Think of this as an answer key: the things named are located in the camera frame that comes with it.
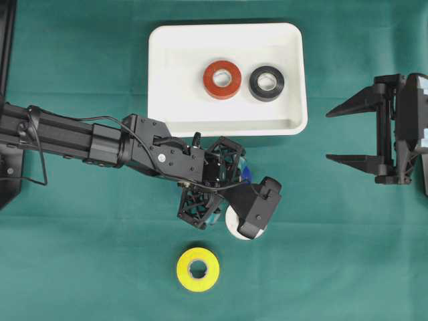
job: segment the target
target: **red tape roll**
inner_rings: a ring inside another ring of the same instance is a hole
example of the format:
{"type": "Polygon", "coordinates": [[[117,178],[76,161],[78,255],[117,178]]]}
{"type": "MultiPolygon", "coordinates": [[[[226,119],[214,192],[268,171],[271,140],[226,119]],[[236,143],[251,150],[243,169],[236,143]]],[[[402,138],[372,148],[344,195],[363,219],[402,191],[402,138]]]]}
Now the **red tape roll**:
{"type": "Polygon", "coordinates": [[[238,67],[227,60],[213,62],[203,74],[203,84],[208,94],[216,99],[228,99],[233,97],[241,86],[241,72],[238,67]],[[215,84],[213,76],[219,70],[226,70],[231,76],[228,85],[221,87],[215,84]]]}

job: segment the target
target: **black tape roll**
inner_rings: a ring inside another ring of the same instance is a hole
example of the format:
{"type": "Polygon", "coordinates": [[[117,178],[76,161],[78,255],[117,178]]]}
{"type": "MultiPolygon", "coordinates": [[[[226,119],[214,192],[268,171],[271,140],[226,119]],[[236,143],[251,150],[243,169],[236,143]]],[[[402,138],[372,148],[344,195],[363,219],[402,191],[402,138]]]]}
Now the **black tape roll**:
{"type": "Polygon", "coordinates": [[[251,92],[251,95],[262,102],[271,102],[272,100],[275,100],[281,94],[283,89],[284,77],[281,72],[274,67],[259,67],[254,70],[249,77],[249,91],[251,92]],[[265,77],[274,77],[275,86],[272,89],[264,90],[260,88],[259,78],[262,75],[265,77]]]}

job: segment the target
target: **green cloth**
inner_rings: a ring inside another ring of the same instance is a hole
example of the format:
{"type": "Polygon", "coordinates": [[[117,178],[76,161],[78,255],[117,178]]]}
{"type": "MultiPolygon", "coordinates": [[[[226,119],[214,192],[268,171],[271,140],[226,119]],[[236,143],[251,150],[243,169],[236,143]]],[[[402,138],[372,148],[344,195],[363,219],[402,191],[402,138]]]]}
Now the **green cloth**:
{"type": "MultiPolygon", "coordinates": [[[[0,212],[1,320],[427,319],[420,164],[412,185],[376,185],[325,157],[374,154],[374,114],[324,116],[374,76],[428,73],[426,0],[19,0],[7,99],[76,117],[146,115],[154,28],[252,21],[299,27],[308,95],[301,134],[236,138],[255,181],[283,185],[264,235],[237,240],[224,217],[198,231],[176,218],[176,184],[47,155],[49,185],[23,183],[0,212]],[[192,245],[221,264],[202,294],[175,276],[192,245]]],[[[34,152],[25,174],[41,175],[34,152]]]]}

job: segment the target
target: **tape roll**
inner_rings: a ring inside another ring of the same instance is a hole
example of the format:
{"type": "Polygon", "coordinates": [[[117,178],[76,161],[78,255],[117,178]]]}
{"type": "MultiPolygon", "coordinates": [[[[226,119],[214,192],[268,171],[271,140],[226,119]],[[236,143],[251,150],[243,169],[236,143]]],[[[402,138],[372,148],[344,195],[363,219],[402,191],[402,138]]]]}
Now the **tape roll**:
{"type": "Polygon", "coordinates": [[[259,67],[249,77],[249,91],[251,95],[262,102],[275,100],[283,89],[284,77],[274,67],[259,67]]]}
{"type": "MultiPolygon", "coordinates": [[[[243,239],[245,241],[250,240],[248,237],[245,237],[240,234],[240,232],[238,232],[239,217],[235,210],[232,208],[232,206],[229,206],[226,210],[225,221],[226,227],[229,230],[230,234],[232,234],[237,239],[243,239]]],[[[263,234],[263,232],[264,229],[260,229],[254,239],[257,239],[261,234],[263,234]]]]}
{"type": "Polygon", "coordinates": [[[236,95],[241,86],[239,68],[227,60],[213,62],[205,69],[203,85],[208,93],[216,99],[228,99],[236,95]],[[215,77],[223,78],[223,82],[215,81],[215,77]]]}
{"type": "Polygon", "coordinates": [[[203,247],[188,249],[177,262],[177,277],[180,283],[189,291],[204,292],[212,288],[220,275],[220,265],[213,252],[203,247]],[[201,261],[206,266],[205,275],[196,278],[191,272],[191,265],[201,261]]]}

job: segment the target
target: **wire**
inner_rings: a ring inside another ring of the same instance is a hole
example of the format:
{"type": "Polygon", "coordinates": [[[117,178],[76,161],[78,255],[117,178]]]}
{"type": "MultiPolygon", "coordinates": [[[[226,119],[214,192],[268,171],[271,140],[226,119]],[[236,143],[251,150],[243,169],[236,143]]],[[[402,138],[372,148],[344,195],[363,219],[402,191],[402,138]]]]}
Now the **wire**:
{"type": "Polygon", "coordinates": [[[41,109],[42,112],[46,113],[46,114],[50,114],[52,116],[57,116],[57,117],[62,117],[62,118],[67,118],[70,120],[75,120],[76,122],[91,122],[91,121],[95,121],[95,120],[109,120],[111,122],[115,122],[117,125],[119,125],[122,129],[124,129],[127,133],[129,133],[129,135],[131,135],[132,137],[134,137],[143,147],[144,151],[146,152],[147,156],[149,157],[150,161],[153,164],[154,169],[156,169],[160,175],[162,175],[163,177],[167,178],[167,179],[172,179],[174,181],[182,181],[182,182],[186,182],[189,184],[192,184],[194,186],[198,186],[202,189],[206,189],[208,191],[225,191],[227,189],[232,189],[234,187],[238,187],[240,185],[244,185],[248,183],[248,180],[244,180],[238,183],[233,183],[230,185],[226,185],[226,186],[222,186],[222,187],[209,187],[209,186],[205,186],[204,184],[192,181],[190,179],[186,179],[184,177],[180,177],[180,176],[175,176],[175,175],[168,175],[165,174],[157,165],[156,161],[153,159],[153,156],[151,154],[151,152],[149,151],[149,148],[147,147],[147,145],[144,143],[144,141],[134,132],[132,131],[129,127],[127,127],[127,125],[125,125],[123,122],[121,122],[120,120],[118,120],[115,117],[111,117],[111,116],[97,116],[97,117],[89,117],[89,118],[74,118],[74,117],[68,117],[68,116],[62,116],[59,114],[55,114],[53,112],[48,112],[47,110],[43,110],[41,109]]]}
{"type": "Polygon", "coordinates": [[[31,112],[28,111],[27,115],[28,115],[29,125],[31,126],[31,128],[34,131],[34,137],[35,137],[35,141],[37,143],[37,150],[39,151],[41,169],[43,171],[43,182],[37,181],[37,180],[32,179],[30,177],[25,177],[25,176],[21,176],[21,177],[0,177],[0,181],[29,181],[29,182],[32,182],[32,183],[35,183],[38,185],[46,186],[47,185],[47,173],[46,173],[45,157],[43,155],[43,149],[41,148],[39,134],[37,133],[37,129],[35,127],[33,116],[31,115],[31,112]]]}

